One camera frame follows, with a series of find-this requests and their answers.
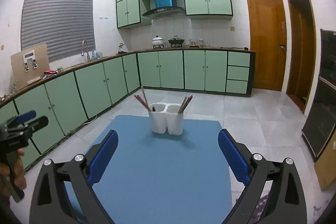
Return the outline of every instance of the tiled backsplash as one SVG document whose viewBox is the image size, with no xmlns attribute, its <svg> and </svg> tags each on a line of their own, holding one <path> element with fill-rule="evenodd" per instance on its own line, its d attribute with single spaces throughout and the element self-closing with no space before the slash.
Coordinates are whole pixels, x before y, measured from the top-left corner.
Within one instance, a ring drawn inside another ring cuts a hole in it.
<svg viewBox="0 0 336 224">
<path fill-rule="evenodd" d="M 183 14 L 152 20 L 152 25 L 131 29 L 131 49 L 152 48 L 152 38 L 163 38 L 169 46 L 168 39 L 177 35 L 179 38 L 203 38 L 204 43 L 217 47 L 250 47 L 250 26 L 247 16 L 235 16 L 235 20 L 190 20 Z"/>
</svg>

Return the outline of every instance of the door frame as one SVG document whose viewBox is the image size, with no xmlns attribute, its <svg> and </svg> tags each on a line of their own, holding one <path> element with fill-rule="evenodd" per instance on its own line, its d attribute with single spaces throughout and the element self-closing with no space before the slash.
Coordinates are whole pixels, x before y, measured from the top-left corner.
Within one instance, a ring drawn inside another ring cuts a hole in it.
<svg viewBox="0 0 336 224">
<path fill-rule="evenodd" d="M 247 6 L 248 6 L 248 10 L 249 9 L 249 6 L 250 6 L 250 2 L 249 0 L 247 0 Z M 288 46 L 288 38 L 287 38 L 287 35 L 288 35 L 288 30 L 287 30 L 287 21 L 286 21 L 286 9 L 285 9 L 285 4 L 284 4 L 284 0 L 282 0 L 282 7 L 283 7 L 283 11 L 285 13 L 285 31 L 286 31 L 286 35 L 285 35 L 285 42 L 286 42 L 286 49 L 287 49 L 287 46 Z M 251 49 L 251 28 L 250 28 L 250 49 Z M 288 61 L 288 58 L 287 58 L 287 50 L 286 50 L 286 54 L 285 54 L 285 68 L 284 68 L 284 72 L 283 72 L 283 79 L 282 79 L 282 85 L 281 85 L 281 88 L 280 88 L 280 92 L 282 92 L 283 90 L 283 85 L 284 85 L 284 80 L 285 80 L 285 76 L 286 76 L 286 64 L 287 64 L 287 61 Z"/>
<path fill-rule="evenodd" d="M 292 11 L 291 11 L 291 0 L 287 0 L 288 1 L 288 8 L 289 8 L 289 15 L 290 15 L 290 22 L 291 22 L 291 34 L 293 37 L 293 29 L 292 29 Z M 311 81 L 310 81 L 310 87 L 308 89 L 308 97 L 307 97 L 307 101 L 304 104 L 304 107 L 302 109 L 302 113 L 305 112 L 306 106 L 307 106 L 307 102 L 309 100 L 309 96 L 310 96 L 310 92 L 311 92 L 311 87 L 313 85 L 313 79 L 314 79 L 314 72 L 315 72 L 315 66 L 316 66 L 316 25 L 315 25 L 315 17 L 314 17 L 314 11 L 313 11 L 313 6 L 311 3 L 311 0 L 309 0 L 309 4 L 310 4 L 310 11 L 311 11 L 311 16 L 313 18 L 313 27 L 314 27 L 314 59 L 313 59 L 313 71 L 311 74 Z M 289 74 L 288 74 L 288 83 L 289 83 L 289 79 L 290 79 L 290 75 L 291 75 L 291 70 L 292 70 L 292 55 L 293 52 L 291 51 L 291 64 L 290 64 L 290 68 L 289 68 Z M 286 88 L 286 94 L 289 96 L 288 94 L 288 83 L 287 83 L 287 88 Z"/>
</svg>

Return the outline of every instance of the wooden countertop edge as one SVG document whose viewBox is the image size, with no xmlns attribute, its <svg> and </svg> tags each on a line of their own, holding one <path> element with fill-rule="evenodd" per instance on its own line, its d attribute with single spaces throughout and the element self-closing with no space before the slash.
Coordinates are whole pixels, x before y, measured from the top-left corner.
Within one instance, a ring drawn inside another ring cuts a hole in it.
<svg viewBox="0 0 336 224">
<path fill-rule="evenodd" d="M 75 65 L 75 66 L 72 66 L 72 67 L 69 67 L 69 68 L 65 68 L 63 71 L 59 72 L 57 75 L 55 76 L 50 76 L 48 78 L 45 78 L 45 79 L 41 79 L 41 80 L 38 80 L 28 86 L 25 86 L 24 88 L 20 89 L 20 90 L 17 90 L 15 91 L 14 93 L 10 94 L 9 96 L 7 96 L 3 101 L 0 102 L 0 108 L 3 107 L 4 105 L 8 104 L 9 102 L 11 102 L 12 100 L 14 100 L 15 98 L 17 98 L 18 96 L 28 92 L 29 90 L 39 86 L 39 85 L 42 85 L 42 84 L 45 84 L 51 80 L 54 80 L 55 78 L 58 78 L 62 75 L 66 75 L 70 72 L 73 72 L 73 71 L 76 71 L 76 70 L 79 70 L 79 69 L 82 69 L 82 68 L 85 68 L 85 67 L 88 67 L 88 66 L 91 66 L 91 65 L 95 65 L 95 64 L 99 64 L 101 62 L 104 62 L 104 61 L 108 61 L 108 60 L 111 60 L 111 59 L 114 59 L 114 58 L 118 58 L 118 57 L 122 57 L 122 56 L 126 56 L 126 55 L 129 55 L 129 54 L 134 54 L 134 53 L 142 53 L 142 52 L 159 52 L 159 51 L 178 51 L 178 50 L 193 50 L 193 51 L 197 51 L 197 50 L 211 50 L 211 51 L 228 51 L 228 52 L 249 52 L 249 53 L 255 53 L 255 51 L 251 51 L 251 50 L 243 50 L 243 49 L 235 49 L 235 48 L 220 48 L 220 47 L 209 47 L 209 48 L 192 48 L 192 47 L 177 47 L 177 48 L 162 48 L 162 49 L 147 49 L 147 50 L 137 50 L 137 51 L 129 51 L 127 53 L 124 53 L 124 54 L 113 54 L 113 55 L 109 55 L 109 56 L 106 56 L 106 57 L 102 57 L 98 60 L 92 60 L 90 62 L 85 62 L 85 63 L 82 63 L 82 64 L 78 64 L 78 65 Z"/>
</svg>

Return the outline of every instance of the hand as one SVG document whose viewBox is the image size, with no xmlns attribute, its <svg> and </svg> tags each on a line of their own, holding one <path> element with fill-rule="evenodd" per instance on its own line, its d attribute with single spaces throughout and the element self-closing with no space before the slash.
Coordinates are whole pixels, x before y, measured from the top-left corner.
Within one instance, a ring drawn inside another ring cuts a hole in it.
<svg viewBox="0 0 336 224">
<path fill-rule="evenodd" d="M 25 172 L 21 160 L 21 156 L 23 156 L 25 153 L 23 152 L 22 149 L 18 149 L 17 153 L 18 153 L 18 159 L 14 165 L 14 173 L 15 173 L 14 183 L 17 187 L 23 190 L 26 189 L 27 187 Z M 10 173 L 9 167 L 0 162 L 0 175 L 9 175 L 9 173 Z M 11 193 L 1 180 L 0 180 L 0 194 L 4 196 L 11 195 Z"/>
</svg>

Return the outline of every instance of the gray roller shutter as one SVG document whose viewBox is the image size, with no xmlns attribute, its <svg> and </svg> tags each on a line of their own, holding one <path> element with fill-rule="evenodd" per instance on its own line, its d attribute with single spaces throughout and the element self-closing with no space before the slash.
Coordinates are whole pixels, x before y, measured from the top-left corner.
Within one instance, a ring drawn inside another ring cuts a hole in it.
<svg viewBox="0 0 336 224">
<path fill-rule="evenodd" d="M 55 61 L 81 53 L 83 39 L 95 50 L 92 0 L 24 1 L 22 50 L 46 43 L 49 61 Z"/>
</svg>

